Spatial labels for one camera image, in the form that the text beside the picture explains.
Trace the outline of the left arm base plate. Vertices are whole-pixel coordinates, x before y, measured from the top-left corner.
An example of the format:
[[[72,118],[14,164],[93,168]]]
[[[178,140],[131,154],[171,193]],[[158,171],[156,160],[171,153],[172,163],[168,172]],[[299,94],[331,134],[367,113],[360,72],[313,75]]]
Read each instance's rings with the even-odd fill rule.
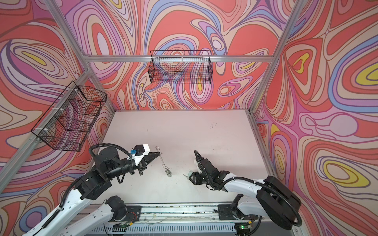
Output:
[[[125,212],[124,217],[121,219],[123,222],[132,222],[135,223],[139,221],[140,215],[141,215],[141,210],[142,206],[139,205],[129,205],[126,206],[127,210]]]

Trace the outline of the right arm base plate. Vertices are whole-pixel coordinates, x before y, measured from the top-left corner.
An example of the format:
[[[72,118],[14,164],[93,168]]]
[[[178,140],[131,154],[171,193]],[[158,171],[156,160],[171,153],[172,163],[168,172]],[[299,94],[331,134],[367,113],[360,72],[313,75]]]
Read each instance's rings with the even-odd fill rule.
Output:
[[[220,220],[242,220],[245,217],[236,206],[232,205],[218,205],[216,212]]]

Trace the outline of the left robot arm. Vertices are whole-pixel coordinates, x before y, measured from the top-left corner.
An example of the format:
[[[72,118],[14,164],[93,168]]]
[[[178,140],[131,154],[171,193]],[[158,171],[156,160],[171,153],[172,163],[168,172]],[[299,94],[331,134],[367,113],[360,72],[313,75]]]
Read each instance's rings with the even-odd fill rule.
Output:
[[[161,153],[152,152],[147,144],[136,145],[131,151],[110,143],[93,145],[89,153],[94,166],[66,189],[59,205],[41,222],[29,230],[27,236],[56,236],[83,209],[97,200],[116,179],[122,184],[126,174],[140,175]]]

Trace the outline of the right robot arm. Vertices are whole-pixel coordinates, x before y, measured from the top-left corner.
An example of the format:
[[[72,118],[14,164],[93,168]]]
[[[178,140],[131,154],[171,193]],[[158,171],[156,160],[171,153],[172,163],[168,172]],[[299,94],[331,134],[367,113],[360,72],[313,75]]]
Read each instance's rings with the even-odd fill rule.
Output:
[[[236,193],[230,204],[230,217],[238,220],[250,215],[256,215],[259,219],[269,217],[285,230],[302,226],[299,213],[301,201],[276,177],[251,180],[229,171],[220,171],[198,151],[195,150],[194,154],[197,171],[191,172],[187,179],[193,185],[206,186],[210,191]]]

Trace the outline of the perforated metal ring plate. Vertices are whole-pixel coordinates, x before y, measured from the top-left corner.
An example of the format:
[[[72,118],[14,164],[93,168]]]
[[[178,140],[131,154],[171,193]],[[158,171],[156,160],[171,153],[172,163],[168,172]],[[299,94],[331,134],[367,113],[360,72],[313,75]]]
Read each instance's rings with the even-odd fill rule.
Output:
[[[162,162],[162,167],[164,168],[164,171],[165,171],[165,168],[167,167],[167,165],[165,164],[164,159],[162,157],[162,152],[160,151],[160,148],[158,146],[155,146],[155,149],[156,149],[157,152],[160,152],[159,157],[160,157],[160,160]]]

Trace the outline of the key with green cap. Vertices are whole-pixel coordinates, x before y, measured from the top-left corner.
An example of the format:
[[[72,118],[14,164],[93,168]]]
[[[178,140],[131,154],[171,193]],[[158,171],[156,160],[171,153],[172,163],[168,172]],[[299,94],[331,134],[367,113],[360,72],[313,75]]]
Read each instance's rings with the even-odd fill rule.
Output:
[[[187,179],[190,180],[190,177],[192,176],[193,172],[189,171],[187,174],[183,174],[183,176]]]

